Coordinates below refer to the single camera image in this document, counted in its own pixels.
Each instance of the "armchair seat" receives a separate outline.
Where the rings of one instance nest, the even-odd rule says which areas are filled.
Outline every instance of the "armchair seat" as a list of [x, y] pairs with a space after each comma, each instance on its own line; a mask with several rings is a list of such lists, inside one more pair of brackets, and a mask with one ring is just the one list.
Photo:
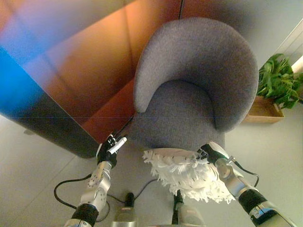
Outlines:
[[197, 151], [210, 140], [224, 146], [208, 94], [182, 80], [166, 82], [156, 90], [147, 110], [134, 116], [130, 137], [149, 148]]

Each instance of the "black band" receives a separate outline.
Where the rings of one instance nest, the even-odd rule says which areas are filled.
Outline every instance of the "black band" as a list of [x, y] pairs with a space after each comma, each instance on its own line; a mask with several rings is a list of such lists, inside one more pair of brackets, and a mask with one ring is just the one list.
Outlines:
[[85, 203], [77, 207], [72, 219], [83, 220], [94, 226], [98, 215], [99, 212], [95, 206]]
[[243, 192], [239, 197], [239, 203], [248, 214], [254, 207], [265, 201], [267, 201], [267, 199], [255, 189], [249, 189]]
[[254, 216], [252, 216], [250, 219], [252, 220], [252, 223], [254, 223], [255, 226], [259, 226], [264, 222], [266, 222], [267, 220], [271, 219], [275, 215], [279, 215], [279, 214], [275, 210], [270, 210], [259, 218], [255, 218]]

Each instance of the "gray floor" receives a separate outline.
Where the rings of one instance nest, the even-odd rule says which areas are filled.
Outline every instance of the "gray floor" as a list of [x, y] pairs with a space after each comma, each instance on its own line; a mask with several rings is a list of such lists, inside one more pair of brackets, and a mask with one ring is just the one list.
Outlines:
[[[303, 106], [284, 113], [286, 118], [276, 124], [242, 123], [226, 134], [226, 151], [248, 170], [260, 174], [260, 191], [302, 226]], [[0, 226], [62, 226], [73, 209], [55, 200], [53, 188], [60, 181], [86, 176], [96, 161], [76, 157], [37, 135], [24, 134], [24, 130], [0, 117]], [[152, 179], [150, 166], [141, 156], [141, 149], [131, 141], [120, 150], [118, 164], [111, 172], [110, 194], [124, 199], [127, 192], [137, 194]], [[58, 195], [77, 205], [84, 188], [85, 182], [65, 184]], [[111, 198], [108, 201], [109, 216], [97, 227], [110, 226], [115, 210], [121, 206]], [[190, 199], [185, 202], [201, 211], [209, 227], [253, 226], [235, 201], [230, 205]], [[139, 226], [169, 224], [172, 206], [168, 189], [159, 182], [151, 183], [135, 202]]]

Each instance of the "gray fabric upholstery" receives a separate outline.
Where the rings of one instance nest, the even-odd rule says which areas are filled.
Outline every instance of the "gray fabric upholstery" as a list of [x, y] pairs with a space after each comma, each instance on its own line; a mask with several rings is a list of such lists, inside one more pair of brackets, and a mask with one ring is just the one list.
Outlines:
[[208, 94], [181, 80], [157, 89], [146, 111], [134, 116], [129, 137], [149, 148], [197, 151], [210, 140], [224, 147], [224, 133], [215, 128]]
[[[228, 131], [244, 119], [252, 105], [258, 68], [249, 45], [232, 27], [207, 18], [188, 18], [164, 24], [145, 47], [135, 76], [137, 112], [148, 109], [161, 84], [177, 79], [197, 84], [209, 95], [216, 129]], [[137, 117], [151, 116], [150, 111]], [[204, 128], [198, 122], [186, 125], [187, 121], [183, 121], [184, 127]]]

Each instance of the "white mop head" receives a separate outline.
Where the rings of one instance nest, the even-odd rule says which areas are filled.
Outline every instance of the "white mop head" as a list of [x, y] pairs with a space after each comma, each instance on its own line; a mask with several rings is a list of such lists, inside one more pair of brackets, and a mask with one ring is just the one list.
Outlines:
[[183, 198], [229, 204], [234, 197], [219, 179], [216, 167], [206, 159], [197, 160], [199, 155], [182, 149], [158, 148], [145, 151], [143, 158], [152, 164], [152, 175], [158, 175], [162, 185], [169, 185], [174, 195], [180, 190]]

